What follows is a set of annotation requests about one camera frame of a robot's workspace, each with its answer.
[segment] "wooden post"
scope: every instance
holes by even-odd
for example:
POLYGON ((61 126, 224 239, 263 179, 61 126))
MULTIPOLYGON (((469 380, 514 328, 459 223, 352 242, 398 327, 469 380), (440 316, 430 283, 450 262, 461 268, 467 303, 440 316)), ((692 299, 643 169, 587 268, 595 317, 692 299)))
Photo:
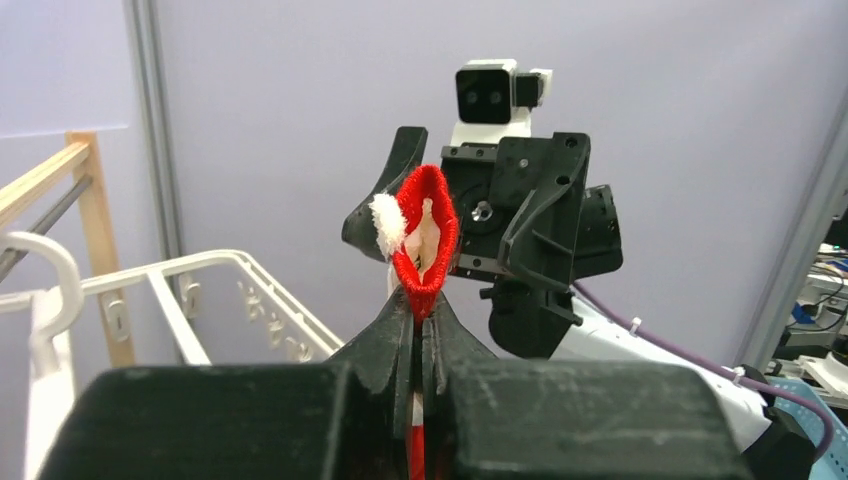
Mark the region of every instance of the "wooden post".
MULTIPOLYGON (((106 196, 97 135, 94 132, 68 132, 65 134, 65 142, 68 145, 76 142, 88 144, 88 158, 74 168, 73 174, 74 180, 79 180, 83 175, 91 177, 91 185, 77 200, 82 217, 85 242, 88 247, 91 274, 98 276, 116 272, 120 269, 118 250, 115 247, 115 231, 112 228, 112 216, 109 213, 109 201, 106 196)), ((123 291, 115 293, 123 299, 123 291)), ((98 296, 97 303, 112 367, 135 365, 132 337, 127 337, 120 342, 112 337, 106 313, 103 311, 101 297, 102 295, 98 296)))

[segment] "white wall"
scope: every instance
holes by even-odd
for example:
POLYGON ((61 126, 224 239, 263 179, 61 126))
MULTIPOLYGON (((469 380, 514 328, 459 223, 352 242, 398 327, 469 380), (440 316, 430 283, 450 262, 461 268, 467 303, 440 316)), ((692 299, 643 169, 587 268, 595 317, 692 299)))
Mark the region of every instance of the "white wall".
MULTIPOLYGON (((624 267, 588 285, 724 362, 848 87, 841 0, 158 5, 187 248, 250 251, 343 338, 385 292, 342 220, 398 126, 426 126, 437 160, 469 59, 554 69, 535 133, 591 136, 589 180, 612 184, 621 220, 624 267)), ((487 339, 479 287, 451 279, 448 297, 487 339)))
MULTIPOLYGON (((65 130, 97 130, 124 267, 160 258, 132 59, 122 2, 0 2, 0 185, 61 149, 65 130)), ((65 182, 60 189, 68 187, 70 182, 65 182)), ((60 194, 53 192, 12 228, 28 228, 60 194)), ((50 235, 74 254, 83 275, 88 275, 77 210, 69 211, 50 235)), ((54 284, 46 262, 28 257, 0 284, 0 291, 54 284)), ((139 288, 127 293, 139 361, 175 361, 149 292, 139 288)), ((80 386, 109 365, 93 303, 71 331, 80 386)), ((0 478, 16 479, 23 467, 30 327, 27 314, 0 321, 0 478)))

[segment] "christmas stocking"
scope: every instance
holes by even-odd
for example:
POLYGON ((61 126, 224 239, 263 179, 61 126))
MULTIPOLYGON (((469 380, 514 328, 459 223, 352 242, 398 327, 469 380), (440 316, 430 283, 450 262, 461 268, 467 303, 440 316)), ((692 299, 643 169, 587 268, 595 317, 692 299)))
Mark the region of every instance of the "christmas stocking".
MULTIPOLYGON (((396 196, 374 195, 370 206, 380 251, 391 260, 389 295, 403 286, 420 333, 452 268, 459 238, 447 181, 439 167, 422 165, 409 174, 396 196)), ((409 450, 410 478, 424 480, 423 408, 417 393, 409 450)))

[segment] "light blue plastic basket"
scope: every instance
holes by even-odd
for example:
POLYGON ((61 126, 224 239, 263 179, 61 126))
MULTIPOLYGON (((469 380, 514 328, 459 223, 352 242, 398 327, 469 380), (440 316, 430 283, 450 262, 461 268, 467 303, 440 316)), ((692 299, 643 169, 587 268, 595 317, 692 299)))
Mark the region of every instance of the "light blue plastic basket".
MULTIPOLYGON (((769 382, 776 387, 820 404, 822 407, 827 408, 827 411, 833 417, 834 426, 836 427, 833 443, 830 444, 827 454, 813 465, 810 480, 848 480, 848 429, 842 425, 839 418, 833 414, 815 390, 803 381, 787 378, 769 378, 769 382)), ((817 444, 821 440, 823 434, 822 421, 813 412, 782 398, 778 398, 775 401, 775 406, 792 415, 813 443, 817 444)))

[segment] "white pom-pom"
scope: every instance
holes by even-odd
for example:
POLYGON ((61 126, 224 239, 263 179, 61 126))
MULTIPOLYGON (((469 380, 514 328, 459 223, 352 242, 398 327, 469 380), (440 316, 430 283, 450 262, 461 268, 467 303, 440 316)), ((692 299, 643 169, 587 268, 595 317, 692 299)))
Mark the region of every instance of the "white pom-pom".
POLYGON ((406 217, 400 210, 397 199, 387 193, 374 195, 368 205, 377 227, 377 245, 386 258, 391 257, 406 239, 406 217))

